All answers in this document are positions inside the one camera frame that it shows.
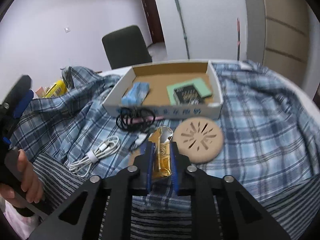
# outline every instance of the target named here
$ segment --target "brown door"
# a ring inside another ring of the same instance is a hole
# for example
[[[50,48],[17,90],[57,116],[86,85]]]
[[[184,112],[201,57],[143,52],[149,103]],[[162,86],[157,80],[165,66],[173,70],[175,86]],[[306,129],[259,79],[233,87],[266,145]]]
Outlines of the brown door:
[[[318,108],[320,109],[320,84],[318,86],[318,90],[316,91],[315,96],[313,97],[313,101],[316,104],[316,106],[318,106]]]
[[[164,42],[156,0],[142,0],[142,4],[148,21],[152,43]]]

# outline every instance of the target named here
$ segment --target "gold snack wrapper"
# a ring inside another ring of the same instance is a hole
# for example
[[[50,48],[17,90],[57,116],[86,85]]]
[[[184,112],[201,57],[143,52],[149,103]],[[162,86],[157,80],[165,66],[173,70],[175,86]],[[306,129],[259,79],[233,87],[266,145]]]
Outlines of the gold snack wrapper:
[[[173,131],[169,127],[161,126],[149,137],[149,141],[156,144],[152,179],[171,175],[170,140],[172,136]]]

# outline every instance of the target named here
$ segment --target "floor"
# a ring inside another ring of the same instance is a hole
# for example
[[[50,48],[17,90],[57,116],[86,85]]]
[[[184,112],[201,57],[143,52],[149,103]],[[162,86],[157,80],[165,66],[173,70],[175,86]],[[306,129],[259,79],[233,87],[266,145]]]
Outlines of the floor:
[[[167,50],[164,42],[152,44],[148,47],[149,54],[152,57],[152,62],[166,61]]]

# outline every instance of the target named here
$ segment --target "beige coaster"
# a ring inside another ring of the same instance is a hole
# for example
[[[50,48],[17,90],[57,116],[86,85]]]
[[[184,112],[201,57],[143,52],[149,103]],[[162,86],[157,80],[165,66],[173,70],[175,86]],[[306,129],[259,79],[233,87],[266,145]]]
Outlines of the beige coaster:
[[[206,163],[221,151],[223,134],[213,120],[193,117],[176,128],[173,141],[177,143],[179,153],[188,156],[192,163]]]

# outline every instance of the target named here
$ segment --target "plaid shirt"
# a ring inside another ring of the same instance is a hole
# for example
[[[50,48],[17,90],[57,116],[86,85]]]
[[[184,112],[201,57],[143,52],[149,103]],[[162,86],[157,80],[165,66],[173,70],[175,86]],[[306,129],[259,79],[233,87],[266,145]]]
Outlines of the plaid shirt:
[[[198,167],[217,177],[233,175],[261,202],[319,173],[320,130],[298,97],[271,70],[247,64],[251,70],[212,64],[224,97],[216,122],[225,140],[221,153]],[[45,153],[69,167],[106,137],[117,135],[122,141],[120,151],[95,163],[88,177],[115,175],[127,166],[128,147],[137,137],[137,133],[118,129],[115,118],[101,104],[119,76],[101,77],[84,67],[68,67],[62,75],[73,89],[58,98],[31,101],[11,138],[12,145],[24,149],[31,162]],[[161,120],[156,125],[174,130],[179,123]],[[190,198],[177,197],[170,182],[133,201],[190,208]]]

